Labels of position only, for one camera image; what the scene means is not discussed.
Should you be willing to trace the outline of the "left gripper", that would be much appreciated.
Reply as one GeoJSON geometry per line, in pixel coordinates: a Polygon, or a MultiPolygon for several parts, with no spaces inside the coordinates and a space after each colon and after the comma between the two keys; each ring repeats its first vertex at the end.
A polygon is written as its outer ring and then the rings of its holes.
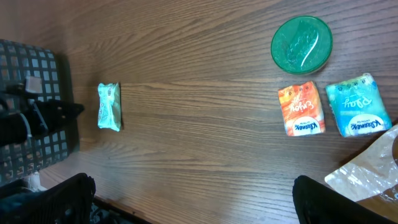
{"type": "Polygon", "coordinates": [[[1,95],[20,99],[20,111],[10,114],[9,105],[1,98],[1,146],[21,144],[53,134],[69,125],[85,110],[82,104],[50,99],[38,100],[42,80],[27,77],[22,83],[8,85],[1,95]]]}

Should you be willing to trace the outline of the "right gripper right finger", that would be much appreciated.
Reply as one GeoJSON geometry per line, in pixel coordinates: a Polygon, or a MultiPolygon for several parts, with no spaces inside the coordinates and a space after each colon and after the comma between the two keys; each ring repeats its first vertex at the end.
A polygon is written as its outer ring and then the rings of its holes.
{"type": "Polygon", "coordinates": [[[394,224],[305,175],[292,188],[300,224],[394,224]]]}

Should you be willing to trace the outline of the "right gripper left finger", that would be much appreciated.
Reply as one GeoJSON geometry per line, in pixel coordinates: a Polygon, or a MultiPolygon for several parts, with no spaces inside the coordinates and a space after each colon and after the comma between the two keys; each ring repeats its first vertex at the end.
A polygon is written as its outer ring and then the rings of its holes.
{"type": "Polygon", "coordinates": [[[95,181],[79,173],[52,187],[34,192],[22,179],[1,187],[1,224],[89,223],[95,181]]]}

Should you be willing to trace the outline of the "beige powder pouch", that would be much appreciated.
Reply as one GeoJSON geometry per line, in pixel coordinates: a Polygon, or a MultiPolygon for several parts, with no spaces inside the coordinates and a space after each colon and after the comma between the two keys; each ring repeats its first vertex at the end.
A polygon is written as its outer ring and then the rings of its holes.
{"type": "Polygon", "coordinates": [[[336,192],[358,202],[397,185],[397,163],[393,145],[397,126],[393,126],[365,151],[325,177],[325,182],[336,192]]]}

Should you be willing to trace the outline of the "teal snack packet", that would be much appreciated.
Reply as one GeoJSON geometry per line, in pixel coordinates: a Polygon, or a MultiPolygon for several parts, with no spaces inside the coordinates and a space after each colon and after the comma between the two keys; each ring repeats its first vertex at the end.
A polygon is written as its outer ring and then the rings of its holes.
{"type": "Polygon", "coordinates": [[[98,85],[99,111],[98,127],[112,129],[119,132],[121,129],[121,96],[118,83],[98,85]]]}

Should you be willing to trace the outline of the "orange tissue packet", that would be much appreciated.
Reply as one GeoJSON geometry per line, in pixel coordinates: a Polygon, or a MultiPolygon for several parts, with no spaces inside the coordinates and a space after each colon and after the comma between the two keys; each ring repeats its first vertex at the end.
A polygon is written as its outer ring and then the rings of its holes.
{"type": "Polygon", "coordinates": [[[325,132],[322,104],[313,81],[280,89],[278,97],[288,136],[308,136],[325,132]]]}

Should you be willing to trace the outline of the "teal white tissue packet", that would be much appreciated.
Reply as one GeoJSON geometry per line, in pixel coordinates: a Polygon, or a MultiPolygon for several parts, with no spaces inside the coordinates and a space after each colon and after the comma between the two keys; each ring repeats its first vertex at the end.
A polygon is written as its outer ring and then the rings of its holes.
{"type": "Polygon", "coordinates": [[[377,83],[370,73],[328,85],[325,90],[336,125],[344,138],[392,127],[377,83]]]}

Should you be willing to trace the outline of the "green lid jar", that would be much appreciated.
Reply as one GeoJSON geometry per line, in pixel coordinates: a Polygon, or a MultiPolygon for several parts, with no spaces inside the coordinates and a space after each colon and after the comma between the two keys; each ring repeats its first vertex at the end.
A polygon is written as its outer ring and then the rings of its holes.
{"type": "Polygon", "coordinates": [[[271,57],[283,71],[307,75],[321,69],[333,50],[329,25],[318,17],[297,16],[283,23],[271,42],[271,57]]]}

